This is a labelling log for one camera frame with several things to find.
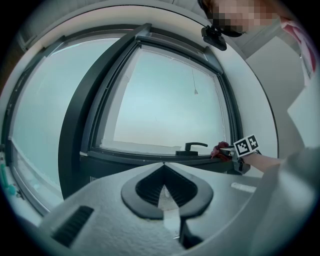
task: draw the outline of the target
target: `window glass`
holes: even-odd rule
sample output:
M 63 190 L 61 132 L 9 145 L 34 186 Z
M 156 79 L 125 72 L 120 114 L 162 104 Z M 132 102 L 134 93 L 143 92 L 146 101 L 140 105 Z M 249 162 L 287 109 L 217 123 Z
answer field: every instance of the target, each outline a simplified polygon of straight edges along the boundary
M 54 52 L 34 70 L 20 95 L 12 126 L 17 169 L 36 191 L 48 191 L 41 186 L 55 190 L 52 200 L 46 196 L 54 205 L 56 196 L 62 199 L 58 148 L 68 105 L 92 64 L 117 40 L 82 42 Z
M 185 143 L 199 142 L 209 147 L 192 150 L 209 155 L 225 140 L 215 75 L 166 53 L 136 52 L 116 84 L 101 148 L 174 155 Z

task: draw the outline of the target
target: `gray plastic housing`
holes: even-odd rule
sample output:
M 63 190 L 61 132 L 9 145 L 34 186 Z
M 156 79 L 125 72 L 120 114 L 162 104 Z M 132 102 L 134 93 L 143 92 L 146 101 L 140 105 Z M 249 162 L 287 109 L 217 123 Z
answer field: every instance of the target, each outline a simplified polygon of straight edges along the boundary
M 262 179 L 172 163 L 205 180 L 213 189 L 213 199 L 205 212 L 184 223 L 189 236 L 204 240 L 188 250 L 172 238 L 163 220 L 139 218 L 122 201 L 125 182 L 153 165 L 88 184 L 48 214 L 40 230 L 51 236 L 79 206 L 88 206 L 94 212 L 68 249 L 75 254 L 270 255 L 298 233 L 319 199 L 319 155 L 319 148 L 305 149 L 269 169 Z M 256 190 L 234 188 L 234 183 Z

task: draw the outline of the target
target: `window frame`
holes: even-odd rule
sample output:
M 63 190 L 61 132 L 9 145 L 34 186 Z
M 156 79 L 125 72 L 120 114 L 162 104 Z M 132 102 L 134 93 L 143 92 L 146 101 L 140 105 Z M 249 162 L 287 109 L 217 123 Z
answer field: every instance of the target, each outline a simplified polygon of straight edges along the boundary
M 241 117 L 235 95 L 226 75 L 223 72 L 222 66 L 220 65 L 218 59 L 215 57 L 211 49 L 209 47 L 202 48 L 202 50 L 204 51 L 204 56 L 206 58 L 205 59 L 198 54 L 186 50 L 183 46 L 179 47 L 176 44 L 164 42 L 161 39 L 148 37 L 147 35 L 149 32 L 145 33 L 144 35 L 137 34 L 135 36 L 134 40 L 131 42 L 129 47 L 122 50 L 123 52 L 121 57 L 114 62 L 114 65 L 109 69 L 109 72 L 101 82 L 100 87 L 98 88 L 97 93 L 94 97 L 94 100 L 92 101 L 92 106 L 88 112 L 87 119 L 84 125 L 83 134 L 81 138 L 81 147 L 79 152 L 80 156 L 78 155 L 78 157 L 80 157 L 80 164 L 78 165 L 77 173 L 82 173 L 83 175 L 86 175 L 85 179 L 86 183 L 88 183 L 90 182 L 90 180 L 92 180 L 92 178 L 101 178 L 104 176 L 120 173 L 135 167 L 158 162 L 175 162 L 213 172 L 234 173 L 232 162 L 225 163 L 218 158 L 211 159 L 209 155 L 187 157 L 175 155 L 145 155 L 118 152 L 96 147 L 95 131 L 99 127 L 99 114 L 104 110 L 104 104 L 107 102 L 107 98 L 112 97 L 112 95 L 110 95 L 110 92 L 118 75 L 122 71 L 122 68 L 130 59 L 131 54 L 135 52 L 135 49 L 141 47 L 142 45 L 156 47 L 185 57 L 195 62 L 196 64 L 203 66 L 210 72 L 214 73 L 217 76 L 217 79 L 221 85 L 222 93 L 227 107 L 231 143 L 236 142 L 238 139 L 243 137 Z M 66 176 L 66 172 L 70 171 L 63 167 L 60 168 L 59 164 L 59 176 Z
M 143 53 L 144 51 L 146 52 L 150 52 L 150 53 L 155 53 L 155 54 L 159 54 L 162 56 L 167 56 L 169 58 L 174 58 L 175 60 L 185 63 L 186 65 L 192 67 L 193 69 L 197 69 L 203 73 L 205 73 L 206 75 L 212 77 L 212 82 L 214 82 L 214 84 L 212 84 L 212 86 L 216 89 L 216 93 L 220 102 L 220 107 L 221 107 L 221 114 L 223 116 L 222 118 L 222 126 L 224 127 L 224 134 L 225 137 L 222 138 L 221 140 L 224 140 L 226 142 L 230 142 L 231 141 L 231 134 L 230 134 L 230 124 L 229 124 L 229 118 L 228 118 L 228 109 L 227 109 L 227 104 L 225 102 L 225 98 L 223 95 L 223 91 L 221 89 L 221 85 L 219 83 L 218 77 L 216 75 L 216 73 L 213 73 L 212 71 L 210 71 L 209 69 L 207 69 L 206 67 L 204 67 L 203 65 L 199 65 L 198 63 L 194 62 L 192 59 L 187 59 L 184 56 L 181 56 L 179 54 L 176 54 L 174 52 L 171 51 L 167 51 L 165 49 L 161 49 L 159 47 L 153 47 L 150 45 L 145 45 L 141 42 L 138 42 L 138 47 L 135 49 L 135 52 L 132 53 L 132 55 L 130 56 L 130 58 L 127 62 L 126 62 L 126 66 L 129 65 L 135 65 L 135 62 L 132 63 L 132 61 L 135 59 L 135 61 L 138 60 L 138 56 Z M 120 74 L 117 76 L 117 80 L 114 82 L 114 86 L 112 86 L 112 88 L 110 89 L 110 94 L 109 96 L 105 99 L 105 102 L 103 102 L 103 107 L 101 110 L 99 111 L 99 117 L 97 117 L 98 119 L 98 123 L 94 124 L 94 126 L 96 127 L 93 132 L 93 134 L 91 134 L 91 139 L 89 139 L 89 145 L 87 147 L 87 145 L 85 145 L 85 141 L 88 141 L 88 135 L 84 134 L 83 138 L 82 138 L 82 146 L 84 146 L 84 150 L 86 150 L 86 147 L 88 148 L 88 150 L 96 150 L 97 152 L 100 151 L 100 149 L 104 150 L 104 154 L 103 156 L 105 156 L 106 154 L 110 153 L 118 153 L 119 151 L 117 151 L 116 149 L 109 149 L 109 148 L 103 148 L 100 147 L 100 143 L 101 141 L 104 139 L 104 135 L 105 135 L 105 129 L 106 129 L 106 125 L 108 123 L 108 116 L 109 113 L 111 111 L 112 105 L 113 105 L 113 100 L 115 95 L 117 94 L 118 91 L 118 87 L 119 87 L 119 82 L 122 78 L 122 76 L 124 74 L 127 73 L 127 68 L 128 67 L 123 67 L 123 69 L 120 71 Z M 163 159 L 166 160 L 170 160 L 170 161 L 174 161 L 174 160 L 178 160 L 181 159 L 183 160 L 183 157 L 177 157 L 175 155 L 172 154 L 151 154 L 151 153 L 139 153 L 139 152 L 131 152 L 131 151 L 122 151 L 123 153 L 128 153 L 128 154 L 134 154 L 134 155 L 140 155 L 143 157 L 144 160 L 146 160 L 146 156 L 158 156 L 158 157 L 162 157 Z
M 119 24 L 107 25 L 85 29 L 69 36 L 63 36 L 47 48 L 43 48 L 36 54 L 20 76 L 7 105 L 6 115 L 3 121 L 2 141 L 5 144 L 5 159 L 7 166 L 11 167 L 17 184 L 25 194 L 26 198 L 39 211 L 45 215 L 48 209 L 32 194 L 25 182 L 19 175 L 19 170 L 13 166 L 14 146 L 11 141 L 10 130 L 14 118 L 14 110 L 19 103 L 19 96 L 23 91 L 24 85 L 29 76 L 36 69 L 37 65 L 56 51 L 63 49 L 68 44 L 77 40 L 89 41 L 90 37 L 104 37 L 107 34 L 114 33 L 125 34 L 109 49 L 107 49 L 91 66 L 79 83 L 73 97 L 67 108 L 58 148 L 58 172 L 60 187 L 63 198 L 66 199 L 78 189 L 88 184 L 92 177 L 100 178 L 114 173 L 123 172 L 134 167 L 148 165 L 157 162 L 176 162 L 184 165 L 209 170 L 214 172 L 225 172 L 233 170 L 232 163 L 221 162 L 220 159 L 210 159 L 209 156 L 169 156 L 167 158 L 152 155 L 138 155 L 121 152 L 112 152 L 108 154 L 88 147 L 90 133 L 95 129 L 92 124 L 95 121 L 97 110 L 101 107 L 102 100 L 108 96 L 108 85 L 112 85 L 117 76 L 126 64 L 126 61 L 134 53 L 137 47 L 141 45 L 151 45 L 157 48 L 163 48 L 166 51 L 178 54 L 182 57 L 194 60 L 197 64 L 217 73 L 217 78 L 221 84 L 225 103 L 229 108 L 228 119 L 231 131 L 231 142 L 242 137 L 242 124 L 236 98 L 232 91 L 231 85 L 223 72 L 219 61 L 209 47 L 202 47 L 197 43 L 172 32 L 152 27 L 151 24 Z M 185 50 L 183 45 L 164 42 L 162 39 L 147 37 L 148 33 L 161 34 L 182 44 L 188 44 L 191 47 L 204 53 L 206 59 L 200 55 Z M 103 170 L 108 166 L 108 173 Z

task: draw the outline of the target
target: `green cable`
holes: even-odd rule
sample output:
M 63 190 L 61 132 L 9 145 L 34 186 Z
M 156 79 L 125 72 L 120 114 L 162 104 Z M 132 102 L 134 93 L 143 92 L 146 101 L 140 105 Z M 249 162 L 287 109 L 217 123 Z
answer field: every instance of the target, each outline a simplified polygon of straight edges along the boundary
M 9 184 L 8 184 L 7 175 L 6 175 L 6 166 L 4 163 L 4 158 L 2 156 L 1 156 L 1 175 L 0 176 L 1 176 L 2 186 L 7 189 L 9 187 Z

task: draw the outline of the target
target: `white plastic panel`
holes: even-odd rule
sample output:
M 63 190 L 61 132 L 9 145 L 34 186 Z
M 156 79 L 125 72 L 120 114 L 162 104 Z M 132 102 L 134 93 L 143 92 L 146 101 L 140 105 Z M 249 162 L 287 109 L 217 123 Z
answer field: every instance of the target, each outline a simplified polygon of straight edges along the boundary
M 80 81 L 118 39 L 101 39 L 57 51 L 38 67 L 20 95 L 12 141 L 21 157 L 60 190 L 58 148 L 62 124 Z
M 320 66 L 297 99 L 288 109 L 305 147 L 320 146 Z
M 174 155 L 185 143 L 200 142 L 209 155 L 225 140 L 220 99 L 212 76 L 178 59 L 140 50 L 131 76 L 124 74 L 101 147 L 120 151 Z M 108 123 L 115 120 L 113 137 Z

